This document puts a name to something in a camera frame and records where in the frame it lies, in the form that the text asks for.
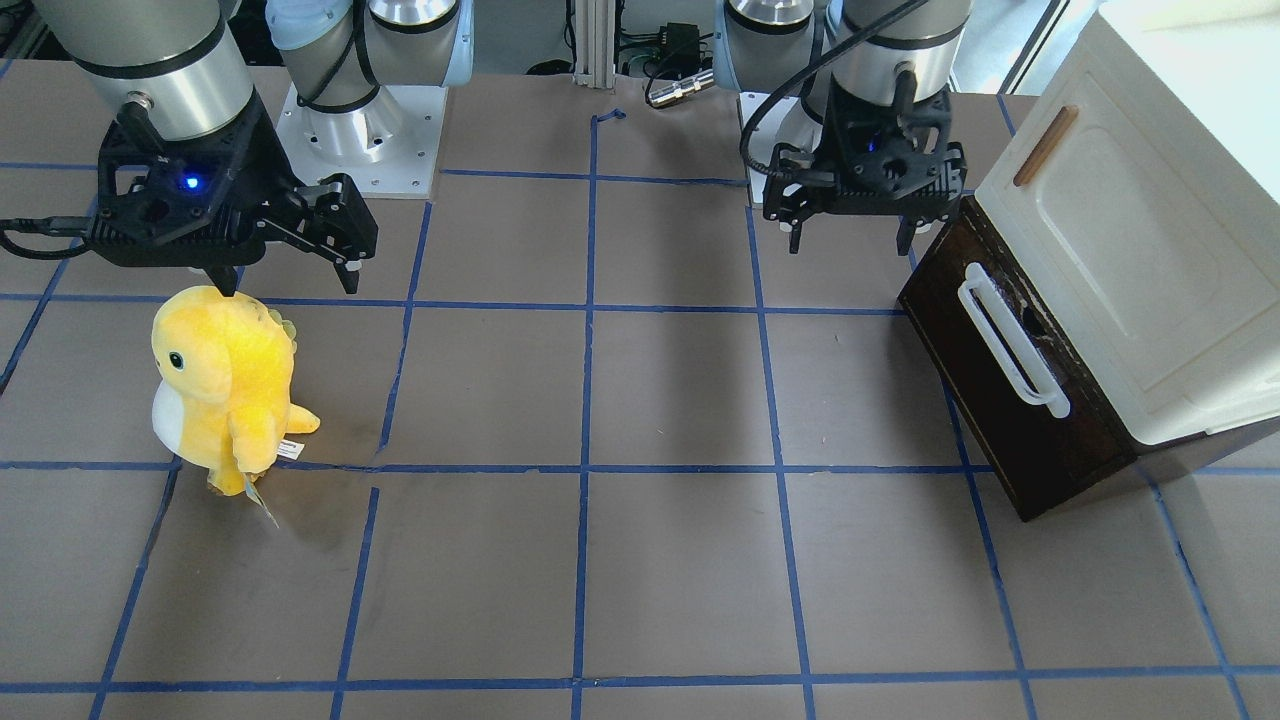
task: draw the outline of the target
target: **plush toy tail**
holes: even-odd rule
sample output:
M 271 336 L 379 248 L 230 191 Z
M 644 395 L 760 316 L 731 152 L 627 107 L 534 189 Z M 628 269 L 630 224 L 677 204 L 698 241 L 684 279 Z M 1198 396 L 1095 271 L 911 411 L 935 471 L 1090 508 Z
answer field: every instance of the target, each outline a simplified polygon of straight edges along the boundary
M 244 492 L 248 477 L 236 469 L 234 465 L 227 468 L 214 468 L 209 470 L 209 489 L 218 495 L 232 497 Z
M 314 433 L 320 428 L 320 418 L 301 405 L 289 405 L 289 416 L 284 421 L 285 433 Z

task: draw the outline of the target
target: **tag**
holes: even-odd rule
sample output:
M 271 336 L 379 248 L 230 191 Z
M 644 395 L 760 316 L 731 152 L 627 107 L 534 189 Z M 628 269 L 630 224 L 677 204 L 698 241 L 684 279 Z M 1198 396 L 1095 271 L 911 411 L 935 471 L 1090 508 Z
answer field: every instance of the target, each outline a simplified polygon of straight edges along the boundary
M 297 460 L 298 455 L 302 455 L 303 447 L 306 447 L 306 443 L 293 442 L 292 439 L 282 439 L 280 446 L 275 448 L 275 454 L 280 457 Z

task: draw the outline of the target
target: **white plush belly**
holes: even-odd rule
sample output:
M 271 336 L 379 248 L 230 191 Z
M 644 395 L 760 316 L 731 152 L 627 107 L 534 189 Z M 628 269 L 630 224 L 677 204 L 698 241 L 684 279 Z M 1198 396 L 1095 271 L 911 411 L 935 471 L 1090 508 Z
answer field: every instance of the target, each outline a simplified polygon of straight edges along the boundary
M 182 445 L 183 414 L 182 396 L 173 389 L 173 386 L 160 380 L 156 397 L 151 401 L 151 429 L 169 452 L 175 455 L 178 446 Z

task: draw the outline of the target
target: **metal mounting plate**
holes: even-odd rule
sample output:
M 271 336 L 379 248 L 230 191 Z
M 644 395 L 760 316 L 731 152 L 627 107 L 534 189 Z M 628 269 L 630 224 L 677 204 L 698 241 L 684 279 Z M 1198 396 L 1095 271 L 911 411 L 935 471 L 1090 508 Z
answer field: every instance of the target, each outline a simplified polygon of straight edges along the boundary
M 311 147 L 306 123 L 298 110 L 297 90 L 291 85 L 284 110 L 275 123 L 293 173 L 306 183 L 334 173 L 347 173 L 365 197 L 422 200 L 431 197 L 435 160 L 440 150 L 440 129 L 448 90 L 435 86 L 387 86 L 408 114 L 415 151 L 388 156 L 371 165 L 338 165 L 319 158 Z
M 764 104 L 764 99 L 768 96 L 768 92 L 739 94 L 739 105 L 741 108 L 739 127 L 746 126 L 746 120 L 755 113 L 756 108 Z M 768 115 L 764 115 L 764 119 L 760 120 L 760 127 L 751 137 L 751 158 L 760 160 L 765 165 L 769 164 L 769 158 L 773 156 L 773 146 L 777 143 L 778 127 L 782 124 L 782 118 L 787 117 L 787 113 L 791 111 L 795 104 L 795 97 L 783 97 L 769 110 Z M 748 169 L 746 173 L 751 179 L 751 205 L 759 208 L 764 202 L 764 176 L 751 169 Z

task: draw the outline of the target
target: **blue tape line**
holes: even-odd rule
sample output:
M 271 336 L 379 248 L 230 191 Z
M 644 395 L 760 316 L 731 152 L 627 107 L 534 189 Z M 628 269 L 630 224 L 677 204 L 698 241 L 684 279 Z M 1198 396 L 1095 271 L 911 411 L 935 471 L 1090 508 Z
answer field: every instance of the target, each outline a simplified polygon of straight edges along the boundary
M 1032 696 L 1032 684 L 1027 675 L 1027 664 L 1023 661 L 1023 647 L 1018 642 L 1018 628 L 1014 626 L 1014 611 L 1009 606 L 1009 594 L 1005 592 L 1005 579 L 1000 574 L 1000 560 L 996 556 L 996 542 L 991 537 L 991 525 L 987 523 L 987 511 L 982 506 L 982 493 L 978 492 L 978 478 L 969 462 L 969 450 L 964 443 L 964 429 L 960 424 L 960 413 L 956 410 L 955 400 L 946 384 L 942 386 L 943 400 L 947 405 L 947 415 L 951 418 L 951 429 L 955 433 L 956 452 L 960 454 L 960 462 L 965 466 L 965 482 L 969 484 L 969 501 L 973 503 L 974 515 L 978 518 L 978 529 L 982 533 L 982 547 L 987 552 L 987 565 L 991 568 L 991 580 L 996 587 L 996 601 L 1000 603 L 1000 615 L 1005 621 L 1005 633 L 1009 635 L 1009 650 L 1014 655 L 1014 667 L 1018 670 L 1019 684 L 1023 689 L 1023 703 L 1027 706 L 1028 720 L 1037 720 L 1036 698 Z
M 0 295 L 0 300 L 38 300 L 40 296 L 10 293 Z M 83 295 L 67 293 L 54 295 L 54 302 L 150 302 L 163 304 L 169 300 L 164 295 Z M 337 297 L 260 297 L 266 305 L 291 306 L 317 306 L 317 307 L 404 307 L 401 300 L 365 300 L 365 299 L 337 299 Z M 572 302 L 500 302 L 480 300 L 413 300 L 410 304 L 415 309 L 440 309 L 440 310 L 534 310 L 553 313 L 581 313 L 586 305 Z M 741 305 L 594 305 L 594 310 L 600 313 L 732 313 L 750 315 L 759 313 L 755 307 Z M 896 307 L 765 307 L 768 315 L 865 315 L 865 316 L 905 316 L 906 313 Z
M 603 182 L 634 182 L 641 184 L 704 184 L 719 187 L 750 187 L 751 183 L 730 178 L 646 178 L 640 176 L 600 176 Z
M 765 315 L 865 315 L 869 318 L 905 316 L 896 307 L 765 307 Z
M 1032 680 L 1098 680 L 1107 678 L 1199 678 L 1221 675 L 1215 665 L 1152 666 L 1152 667 L 1051 667 L 1027 670 Z
M 169 300 L 168 295 L 86 295 L 63 293 L 52 297 L 54 302 L 136 302 L 161 305 Z
M 1280 675 L 1280 665 L 1233 665 L 1236 675 Z
M 88 694 L 100 683 L 0 683 L 0 694 Z
M 804 678 L 795 673 L 772 675 L 641 675 L 635 678 L 600 678 L 590 680 L 593 688 L 716 688 L 751 685 L 799 685 Z
M 1009 105 L 1005 105 L 1005 96 L 997 95 L 996 102 L 1000 104 L 1000 114 L 1005 115 L 1005 127 L 1009 128 L 1009 135 L 1010 136 L 1018 135 L 1018 128 L 1014 127 L 1014 118 L 1009 115 Z
M 620 115 L 614 109 L 604 119 Z M 591 461 L 591 366 L 595 345 L 595 222 L 599 197 L 599 126 L 603 120 L 591 115 L 591 176 L 588 184 L 586 210 L 586 323 L 582 347 L 582 425 L 579 460 L 582 470 L 579 474 L 577 497 L 577 559 L 573 570 L 573 688 L 570 701 L 571 720 L 582 717 L 582 684 L 586 655 L 586 550 L 590 514 L 591 475 L 585 469 Z
M 96 461 L 46 461 L 46 460 L 0 460 L 0 470 L 91 470 L 128 473 L 166 473 L 180 468 L 182 461 L 170 462 L 96 462 Z
M 1280 665 L 1240 665 L 1233 667 L 1236 675 L 1275 676 Z M 1098 680 L 1115 678 L 1203 678 L 1220 676 L 1216 665 L 1158 665 L 1134 667 L 1048 667 L 1027 670 L 1032 680 Z M 689 688 L 689 687 L 751 687 L 751 685 L 879 685 L 923 683 L 991 683 L 1015 682 L 1016 670 L 956 670 L 922 673 L 818 673 L 803 676 L 796 673 L 769 675 L 637 675 L 588 678 L 462 678 L 462 679 L 371 679 L 348 680 L 344 692 L 381 691 L 566 691 L 575 684 L 589 688 Z M 0 683 L 0 694 L 86 694 L 97 691 L 100 683 Z M 333 692 L 335 680 L 183 680 L 113 682 L 110 693 L 288 693 Z
M 79 241 L 72 241 L 69 247 L 76 247 Z M 9 361 L 5 363 L 4 373 L 0 374 L 0 393 L 4 393 L 5 388 L 9 387 L 9 380 L 13 379 L 13 374 L 18 372 L 18 363 L 22 360 L 22 354 L 27 350 L 27 345 L 31 343 L 32 336 L 36 334 L 36 325 L 40 324 L 40 319 L 45 315 L 45 309 L 49 307 L 49 300 L 54 296 L 54 290 L 58 288 L 58 281 L 63 278 L 63 273 L 67 272 L 67 263 L 70 259 L 64 259 L 58 263 L 58 268 L 54 269 L 52 277 L 49 278 L 49 284 L 45 286 L 45 292 L 41 293 L 40 301 L 36 302 L 36 309 L 31 313 L 31 318 L 27 320 L 27 325 L 22 329 L 22 334 L 18 336 L 18 343 L 14 345 L 13 352 L 9 354 Z
M 443 169 L 442 176 L 466 176 L 477 178 L 531 178 L 531 179 L 590 179 L 591 176 L 582 173 L 527 173 L 521 170 L 457 170 Z
M 347 692 L 379 691 L 567 691 L 570 678 L 476 678 L 460 680 L 348 680 Z
M 77 464 L 36 464 L 36 462 L 5 462 L 0 461 L 0 469 L 17 465 L 38 465 L 41 469 L 65 469 L 79 466 Z M 348 470 L 353 473 L 401 473 L 406 475 L 430 474 L 493 474 L 493 475 L 518 475 L 525 473 L 543 473 L 556 475 L 576 475 L 580 473 L 596 474 L 774 474 L 777 465 L 346 465 L 332 462 L 307 462 L 302 460 L 276 460 L 276 468 L 284 470 Z M 151 466 L 138 469 L 155 469 Z M 991 465 L 782 465 L 782 471 L 792 475 L 812 475 L 815 473 L 831 473 L 833 475 L 963 475 L 966 471 L 991 473 Z
M 817 703 L 813 697 L 813 683 L 808 679 L 809 667 L 809 637 L 804 625 L 804 605 L 800 600 L 800 574 L 796 570 L 795 538 L 791 534 L 791 505 L 787 498 L 787 474 L 782 460 L 782 429 L 778 421 L 778 401 L 773 383 L 773 359 L 769 351 L 769 323 L 764 311 L 764 281 L 760 273 L 760 252 L 755 241 L 755 218 L 751 208 L 745 208 L 746 213 L 746 240 L 751 251 L 751 279 L 755 283 L 755 309 L 756 323 L 760 328 L 760 356 L 764 363 L 764 395 L 769 406 L 769 437 L 773 442 L 773 470 L 778 486 L 778 511 L 782 516 L 782 550 L 787 562 L 787 583 L 791 589 L 791 619 L 796 632 L 796 655 L 800 661 L 800 675 L 804 678 L 801 689 L 804 692 L 804 707 L 806 720 L 815 720 L 818 716 Z
M 541 311 L 577 311 L 586 310 L 586 305 L 573 305 L 572 302 L 484 302 L 468 300 L 415 300 L 413 307 L 430 307 L 435 310 L 541 310 Z
M 164 304 L 168 295 L 86 295 L 64 293 L 54 295 L 54 302 L 142 302 Z M 259 297 L 266 305 L 292 305 L 316 307 L 403 307 L 403 300 L 366 300 L 352 297 L 349 300 L 338 297 Z
M 740 307 L 736 305 L 596 305 L 600 313 L 736 313 L 740 315 L 754 315 L 755 307 Z
M 365 536 L 360 541 L 360 561 L 356 564 L 356 583 L 351 589 L 351 610 L 347 611 L 347 632 L 342 638 L 342 657 L 338 660 L 338 680 L 333 689 L 329 720 L 342 717 L 342 698 L 351 670 L 351 651 L 356 647 L 356 626 L 360 623 L 360 602 L 365 594 L 365 575 L 369 573 L 369 548 L 374 543 L 374 524 L 378 521 L 376 487 L 369 488 L 369 511 L 365 515 Z
M 177 683 L 160 682 L 119 682 L 110 684 L 111 693 L 315 693 L 333 692 L 333 680 L 182 680 Z
M 259 297 L 264 305 L 294 305 L 317 307 L 403 307 L 403 300 L 338 299 L 338 297 Z
M 129 594 L 124 601 L 124 610 L 120 611 L 120 623 L 115 626 L 115 638 L 111 641 L 111 651 L 106 656 L 106 665 L 102 667 L 102 679 L 99 684 L 97 693 L 93 694 L 93 706 L 90 708 L 88 719 L 99 720 L 102 715 L 102 703 L 106 702 L 106 693 L 110 689 L 111 679 L 115 675 L 115 665 L 120 660 L 120 651 L 124 650 L 124 637 L 129 632 L 129 624 L 133 621 L 133 609 L 137 607 L 138 594 L 142 593 L 142 580 L 147 575 L 147 568 L 151 565 L 151 551 L 155 550 L 156 541 L 160 538 L 160 523 L 164 521 L 165 514 L 169 511 L 169 505 L 173 502 L 173 489 L 178 483 L 178 470 L 182 468 L 177 456 L 173 459 L 174 468 L 169 470 L 169 477 L 165 478 L 164 491 L 160 493 L 160 506 L 156 509 L 155 519 L 151 521 L 151 530 L 147 533 L 146 543 L 142 546 L 142 557 L 138 559 L 138 566 L 133 571 L 133 584 L 129 585 Z
M 404 373 L 404 355 L 408 352 L 408 336 L 413 324 L 413 295 L 417 293 L 417 283 L 422 275 L 422 256 L 426 254 L 426 236 L 430 232 L 430 228 L 431 204 L 428 202 L 422 209 L 422 223 L 419 227 L 417 252 L 413 255 L 413 272 L 410 273 L 408 293 L 404 297 L 404 320 L 402 328 L 404 337 L 401 341 L 399 359 L 396 361 L 396 378 L 392 380 L 390 392 L 387 393 L 387 411 L 383 414 L 383 432 L 378 439 L 378 452 L 385 450 L 387 443 L 392 441 L 392 421 L 396 418 L 396 400 L 399 396 L 399 380 L 401 375 Z
M 1235 708 L 1240 714 L 1240 720 L 1249 720 L 1249 710 L 1244 705 L 1244 696 L 1240 694 L 1240 685 L 1235 682 L 1235 674 L 1231 670 L 1230 662 L 1226 660 L 1226 651 L 1222 650 L 1222 641 L 1219 638 L 1217 628 L 1213 625 L 1213 618 L 1208 612 L 1208 605 L 1204 602 L 1204 594 L 1201 592 L 1199 583 L 1196 580 L 1196 573 L 1192 570 L 1190 561 L 1187 560 L 1187 552 L 1183 551 L 1183 541 L 1178 537 L 1178 528 L 1174 527 L 1174 518 L 1169 514 L 1169 506 L 1165 505 L 1165 493 L 1160 489 L 1160 486 L 1152 479 L 1146 470 L 1140 466 L 1138 468 L 1138 474 L 1147 480 L 1147 487 L 1151 488 L 1151 493 L 1156 500 L 1156 509 L 1160 511 L 1160 519 L 1165 523 L 1165 529 L 1169 530 L 1169 541 L 1174 544 L 1174 555 L 1178 557 L 1178 565 L 1183 569 L 1183 577 L 1187 579 L 1187 587 L 1190 589 L 1192 598 L 1196 600 L 1196 610 L 1199 612 L 1201 623 L 1204 625 L 1204 634 L 1208 635 L 1210 646 L 1213 648 L 1213 656 L 1217 659 L 1219 670 L 1222 676 L 1226 678 L 1226 684 L 1231 689 L 1231 698 L 1235 700 Z
M 570 179 L 570 181 L 590 181 L 593 178 L 591 173 L 536 173 L 525 170 L 465 170 L 457 168 L 445 168 L 440 170 L 442 176 L 461 176 L 461 177 L 479 177 L 479 178 L 524 178 L 524 179 Z M 646 183 L 646 184 L 710 184 L 710 186 L 724 186 L 724 187 L 748 187 L 750 183 L 744 179 L 733 178 L 654 178 L 645 176 L 594 176 L 598 182 L 634 182 L 634 183 Z
M 97 165 L 82 165 L 78 163 L 5 163 L 0 161 L 0 170 L 97 170 Z

